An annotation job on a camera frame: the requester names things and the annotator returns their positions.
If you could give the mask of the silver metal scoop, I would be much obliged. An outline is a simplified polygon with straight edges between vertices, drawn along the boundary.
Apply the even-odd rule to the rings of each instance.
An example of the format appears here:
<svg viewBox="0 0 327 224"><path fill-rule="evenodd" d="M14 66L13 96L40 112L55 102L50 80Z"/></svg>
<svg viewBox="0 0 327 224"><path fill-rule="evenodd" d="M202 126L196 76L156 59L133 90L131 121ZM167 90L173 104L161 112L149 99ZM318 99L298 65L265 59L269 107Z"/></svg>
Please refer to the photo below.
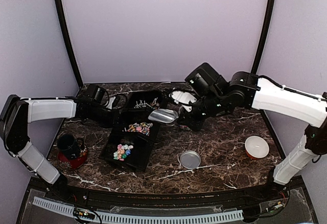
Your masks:
<svg viewBox="0 0 327 224"><path fill-rule="evenodd" d="M171 109L159 108L148 115L148 119L163 125L172 126L178 119L178 113Z"/></svg>

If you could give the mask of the black bin with small candies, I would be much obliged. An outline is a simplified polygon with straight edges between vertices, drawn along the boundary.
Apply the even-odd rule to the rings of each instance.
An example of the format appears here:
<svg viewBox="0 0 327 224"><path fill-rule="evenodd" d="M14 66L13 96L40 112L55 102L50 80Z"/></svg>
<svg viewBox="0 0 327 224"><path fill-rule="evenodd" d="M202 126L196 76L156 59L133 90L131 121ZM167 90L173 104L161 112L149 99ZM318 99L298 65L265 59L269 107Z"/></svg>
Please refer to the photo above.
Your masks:
<svg viewBox="0 0 327 224"><path fill-rule="evenodd" d="M112 132L139 135L154 142L160 129L160 124L148 119L150 112L145 110L128 110L122 112L115 121Z"/></svg>

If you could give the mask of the black bin with flower candies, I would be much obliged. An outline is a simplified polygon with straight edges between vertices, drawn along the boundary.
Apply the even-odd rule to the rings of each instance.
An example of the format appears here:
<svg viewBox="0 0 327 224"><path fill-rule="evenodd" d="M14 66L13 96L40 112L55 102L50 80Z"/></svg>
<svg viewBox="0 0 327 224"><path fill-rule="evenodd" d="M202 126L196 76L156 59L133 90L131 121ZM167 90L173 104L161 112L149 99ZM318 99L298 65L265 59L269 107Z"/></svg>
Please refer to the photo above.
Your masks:
<svg viewBox="0 0 327 224"><path fill-rule="evenodd" d="M138 133L111 133L99 158L119 168L145 171L152 148L153 142Z"/></svg>

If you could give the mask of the black bin with lollipops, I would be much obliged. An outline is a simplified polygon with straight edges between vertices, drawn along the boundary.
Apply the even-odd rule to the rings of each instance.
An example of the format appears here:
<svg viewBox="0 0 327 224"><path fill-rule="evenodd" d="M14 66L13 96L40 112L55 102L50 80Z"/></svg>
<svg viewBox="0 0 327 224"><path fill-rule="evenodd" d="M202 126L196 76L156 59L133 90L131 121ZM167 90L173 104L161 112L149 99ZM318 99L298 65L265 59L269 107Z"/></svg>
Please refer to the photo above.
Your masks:
<svg viewBox="0 0 327 224"><path fill-rule="evenodd" d="M133 93L125 105L126 110L149 110L166 108L168 102L159 90L139 91Z"/></svg>

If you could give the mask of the clear plastic jar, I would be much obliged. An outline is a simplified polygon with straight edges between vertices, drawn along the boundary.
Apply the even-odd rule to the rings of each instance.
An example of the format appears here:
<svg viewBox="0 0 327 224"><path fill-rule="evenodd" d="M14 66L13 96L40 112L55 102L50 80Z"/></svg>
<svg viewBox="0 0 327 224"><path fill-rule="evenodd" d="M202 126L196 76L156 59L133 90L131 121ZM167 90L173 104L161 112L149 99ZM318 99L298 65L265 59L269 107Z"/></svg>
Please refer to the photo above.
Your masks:
<svg viewBox="0 0 327 224"><path fill-rule="evenodd" d="M186 112L185 108L181 106L178 110L178 119L177 119L177 126L185 131L191 131L191 129L183 123L183 115Z"/></svg>

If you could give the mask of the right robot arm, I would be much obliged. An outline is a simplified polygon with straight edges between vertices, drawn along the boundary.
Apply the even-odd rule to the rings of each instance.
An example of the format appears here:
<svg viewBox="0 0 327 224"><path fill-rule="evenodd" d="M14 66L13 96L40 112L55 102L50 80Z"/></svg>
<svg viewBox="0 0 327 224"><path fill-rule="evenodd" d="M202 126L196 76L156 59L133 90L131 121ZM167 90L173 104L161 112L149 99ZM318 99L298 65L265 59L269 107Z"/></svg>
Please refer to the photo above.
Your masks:
<svg viewBox="0 0 327 224"><path fill-rule="evenodd" d="M307 122L303 136L286 158L274 167L271 181L261 188L261 196L272 200L309 161L326 154L326 94L313 95L276 83L267 76L235 73L230 81L209 76L205 70L192 72L188 91L173 91L171 98L184 106L179 123L199 131L205 119L231 114L237 107L268 110Z"/></svg>

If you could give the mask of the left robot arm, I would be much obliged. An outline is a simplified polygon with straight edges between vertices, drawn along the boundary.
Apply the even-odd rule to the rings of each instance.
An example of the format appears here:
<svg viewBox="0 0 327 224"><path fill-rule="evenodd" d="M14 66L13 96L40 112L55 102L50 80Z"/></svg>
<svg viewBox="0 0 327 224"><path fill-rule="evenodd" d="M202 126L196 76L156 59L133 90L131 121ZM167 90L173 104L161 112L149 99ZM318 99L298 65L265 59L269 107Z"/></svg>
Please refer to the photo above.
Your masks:
<svg viewBox="0 0 327 224"><path fill-rule="evenodd" d="M53 186L52 193L60 201L68 201L72 197L72 190L66 186L67 178L33 144L30 128L41 122L74 118L112 127L118 114L118 109L87 98L23 98L11 94L1 111L1 139L11 157L18 158L32 173Z"/></svg>

